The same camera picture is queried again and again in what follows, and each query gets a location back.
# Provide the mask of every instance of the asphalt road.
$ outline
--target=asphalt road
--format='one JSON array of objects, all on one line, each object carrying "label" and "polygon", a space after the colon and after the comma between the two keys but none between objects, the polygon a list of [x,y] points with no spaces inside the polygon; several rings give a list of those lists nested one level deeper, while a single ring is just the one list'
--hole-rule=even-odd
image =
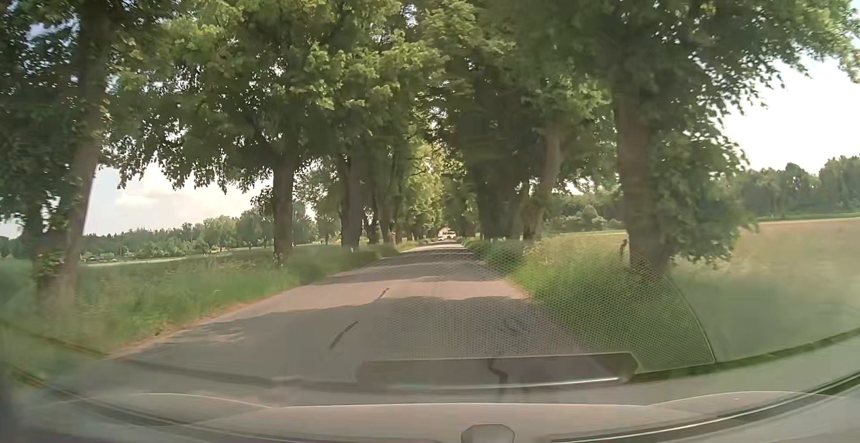
[{"label": "asphalt road", "polygon": [[380,361],[472,358],[479,361],[434,364],[434,382],[480,385],[500,382],[487,358],[579,352],[522,290],[445,241],[297,287],[59,382],[88,395],[172,391],[280,405],[328,404],[344,391],[355,402],[435,401],[438,394],[371,394],[354,385],[360,373],[388,383],[428,377],[426,366],[374,366]]}]

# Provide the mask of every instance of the sky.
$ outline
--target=sky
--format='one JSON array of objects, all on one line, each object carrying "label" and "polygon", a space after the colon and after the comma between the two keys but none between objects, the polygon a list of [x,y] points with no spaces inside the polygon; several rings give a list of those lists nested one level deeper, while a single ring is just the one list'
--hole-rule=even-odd
[{"label": "sky", "polygon": [[[851,83],[835,62],[810,61],[807,66],[809,77],[785,70],[786,88],[764,92],[765,108],[749,107],[746,115],[725,119],[725,133],[747,153],[750,168],[784,168],[790,162],[817,173],[832,157],[860,154],[860,85]],[[258,183],[247,193],[229,188],[224,194],[216,185],[194,189],[192,183],[174,190],[154,165],[124,190],[117,189],[119,181],[115,169],[96,174],[86,233],[174,228],[219,215],[238,217],[268,184]],[[16,237],[18,232],[14,224],[0,224],[0,236]]]}]

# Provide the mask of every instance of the car hood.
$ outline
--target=car hood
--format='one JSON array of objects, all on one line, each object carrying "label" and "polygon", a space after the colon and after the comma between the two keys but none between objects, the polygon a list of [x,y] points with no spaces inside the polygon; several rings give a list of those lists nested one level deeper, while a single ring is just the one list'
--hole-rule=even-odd
[{"label": "car hood", "polygon": [[[464,430],[485,424],[508,426],[517,441],[605,441],[613,435],[660,434],[672,428],[704,426],[805,398],[812,398],[816,407],[835,404],[835,413],[832,409],[826,412],[830,416],[848,411],[846,401],[852,413],[860,409],[855,399],[784,391],[713,394],[650,406],[455,403],[285,408],[213,396],[139,393],[40,404],[22,414],[29,425],[111,441],[140,441],[145,438],[140,432],[156,431],[163,441],[177,436],[228,441],[286,437],[294,441],[458,442]],[[821,416],[815,420],[821,423]]]}]

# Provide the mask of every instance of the grassy roadside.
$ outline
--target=grassy roadside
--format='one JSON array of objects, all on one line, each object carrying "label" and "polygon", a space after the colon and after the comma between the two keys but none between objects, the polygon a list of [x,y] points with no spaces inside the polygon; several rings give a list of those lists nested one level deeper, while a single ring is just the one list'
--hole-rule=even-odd
[{"label": "grassy roadside", "polygon": [[710,346],[684,298],[667,280],[643,280],[618,251],[594,237],[468,241],[497,272],[589,352],[630,352],[646,371],[712,363]]},{"label": "grassy roadside", "polygon": [[[227,255],[170,262],[82,267],[74,310],[50,323],[34,309],[28,263],[6,260],[0,262],[0,317],[93,353],[112,353],[200,318],[397,252],[384,245],[363,246],[358,252],[335,245],[298,246],[279,270],[271,268],[271,250],[231,250]],[[7,356],[42,378],[93,357],[93,353],[60,348],[10,329],[2,335]]]},{"label": "grassy roadside", "polygon": [[[628,339],[630,344],[666,344],[667,353],[689,347],[686,331],[674,341],[654,338],[672,334],[671,327],[661,324],[675,322],[661,310],[677,307],[679,299],[701,322],[721,362],[800,347],[860,327],[860,218],[766,223],[745,231],[730,262],[716,268],[679,262],[671,275],[675,290],[666,289],[650,315],[637,313],[648,306],[650,296],[632,297],[638,289],[624,288],[630,285],[629,274],[618,249],[625,238],[625,233],[561,235],[522,251],[516,249],[518,242],[502,241],[491,249],[467,244],[586,339],[618,340],[613,334],[640,317],[641,326],[633,333],[640,332],[641,338]],[[587,314],[606,322],[584,322]],[[613,322],[618,319],[627,322]],[[648,331],[637,328],[649,324]]]}]

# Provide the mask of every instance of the road crack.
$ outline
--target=road crack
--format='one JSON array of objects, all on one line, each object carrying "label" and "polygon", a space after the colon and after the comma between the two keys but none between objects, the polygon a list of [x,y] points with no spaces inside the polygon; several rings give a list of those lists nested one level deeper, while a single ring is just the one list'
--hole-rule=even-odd
[{"label": "road crack", "polygon": [[340,339],[343,338],[343,335],[346,334],[347,332],[349,332],[349,330],[351,328],[355,327],[355,325],[358,323],[359,323],[359,321],[355,321],[355,322],[351,323],[350,325],[348,325],[347,327],[343,327],[343,330],[341,330],[338,333],[338,335],[335,336],[335,339],[331,341],[331,344],[328,345],[328,350],[330,351],[330,350],[334,349],[335,346],[337,346],[337,344],[340,342]]}]

